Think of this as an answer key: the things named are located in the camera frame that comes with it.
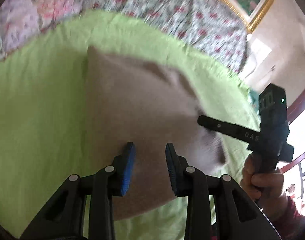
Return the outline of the red sleeve right forearm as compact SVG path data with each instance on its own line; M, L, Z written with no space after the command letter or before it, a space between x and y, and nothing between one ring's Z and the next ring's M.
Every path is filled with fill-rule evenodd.
M298 212L290 197L285 212L272 224L281 239L305 239L305 216Z

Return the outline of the person's right hand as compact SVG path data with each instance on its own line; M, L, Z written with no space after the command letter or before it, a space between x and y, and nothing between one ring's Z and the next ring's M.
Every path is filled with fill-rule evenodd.
M281 170L258 173L259 155L251 153L244 162L240 185L252 200L257 200L263 213L275 221L286 211L288 197L283 190L284 175Z

